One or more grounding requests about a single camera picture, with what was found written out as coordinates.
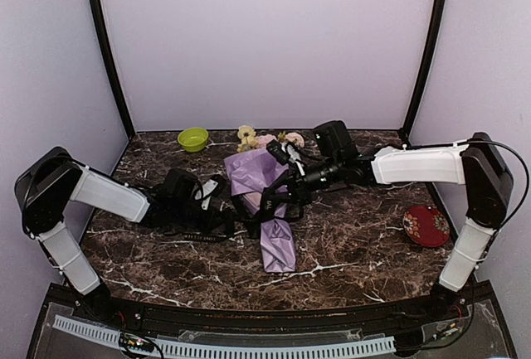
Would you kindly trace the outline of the pink purple wrapping paper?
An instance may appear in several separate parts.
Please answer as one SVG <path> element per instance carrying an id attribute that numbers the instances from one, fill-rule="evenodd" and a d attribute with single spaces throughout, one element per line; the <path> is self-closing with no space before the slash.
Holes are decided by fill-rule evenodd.
<path id="1" fill-rule="evenodd" d="M 280 177 L 289 175 L 265 148 L 233 154 L 224 160 L 231 196 L 239 201 L 260 232 L 261 255 L 267 273 L 291 273 L 296 268 L 295 240 L 285 219 L 287 193 Z"/>

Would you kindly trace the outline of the pink carnation stem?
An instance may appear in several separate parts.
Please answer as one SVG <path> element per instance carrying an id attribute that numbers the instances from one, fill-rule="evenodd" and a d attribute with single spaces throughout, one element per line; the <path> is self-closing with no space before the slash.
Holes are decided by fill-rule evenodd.
<path id="1" fill-rule="evenodd" d="M 278 140 L 281 143 L 292 143 L 297 148 L 303 148 L 305 146 L 305 141 L 304 141 L 303 136 L 295 132 L 291 132 L 291 133 L 287 133 L 286 131 L 281 132 L 278 134 Z"/>

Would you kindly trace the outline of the pink rose stem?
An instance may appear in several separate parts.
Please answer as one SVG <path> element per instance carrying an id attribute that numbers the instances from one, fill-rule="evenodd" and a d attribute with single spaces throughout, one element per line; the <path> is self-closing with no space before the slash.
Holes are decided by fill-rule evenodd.
<path id="1" fill-rule="evenodd" d="M 256 137 L 256 141 L 257 141 L 257 147 L 258 148 L 265 148 L 266 145 L 275 140 L 275 136 L 272 135 L 272 134 L 266 134 L 266 135 L 260 135 L 260 136 L 257 136 Z"/>

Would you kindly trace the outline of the pale yellow flower stem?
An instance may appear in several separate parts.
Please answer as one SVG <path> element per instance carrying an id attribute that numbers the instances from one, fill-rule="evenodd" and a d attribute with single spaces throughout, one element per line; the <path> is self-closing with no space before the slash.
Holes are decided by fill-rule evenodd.
<path id="1" fill-rule="evenodd" d="M 240 126 L 237 131 L 237 137 L 240 139 L 240 143 L 238 144 L 237 148 L 237 152 L 239 153 L 256 149 L 258 146 L 256 131 L 251 126 Z"/>

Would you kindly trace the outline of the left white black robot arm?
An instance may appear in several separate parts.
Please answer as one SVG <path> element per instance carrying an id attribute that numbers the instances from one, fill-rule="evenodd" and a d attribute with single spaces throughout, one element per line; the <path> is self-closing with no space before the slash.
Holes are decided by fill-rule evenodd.
<path id="1" fill-rule="evenodd" d="M 164 233 L 190 228 L 194 237 L 210 240 L 219 228 L 225 235 L 235 229 L 231 208 L 213 205 L 224 185 L 219 174 L 201 182 L 181 168 L 171 169 L 157 185 L 130 185 L 54 147 L 17 178 L 13 191 L 23 232 L 38 241 L 72 288 L 85 297 L 85 310 L 100 323 L 108 323 L 117 315 L 116 302 L 101 292 L 102 278 L 67 225 L 68 208 L 103 211 Z"/>

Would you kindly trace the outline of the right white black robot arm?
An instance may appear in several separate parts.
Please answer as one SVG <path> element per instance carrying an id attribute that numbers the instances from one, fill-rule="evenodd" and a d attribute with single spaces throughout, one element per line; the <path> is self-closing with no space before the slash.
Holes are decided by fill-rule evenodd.
<path id="1" fill-rule="evenodd" d="M 451 256 L 435 288 L 424 301 L 423 313 L 442 320 L 455 307 L 455 295 L 482 261 L 494 237 L 514 212 L 509 202 L 514 177 L 500 149 L 502 143 L 487 133 L 454 143 L 386 146 L 360 152 L 341 120 L 314 128 L 313 135 L 324 161 L 305 167 L 276 141 L 266 149 L 287 170 L 262 193 L 259 219 L 271 221 L 283 204 L 304 206 L 313 192 L 336 182 L 370 187 L 398 182 L 441 182 L 466 188 L 468 210 Z"/>

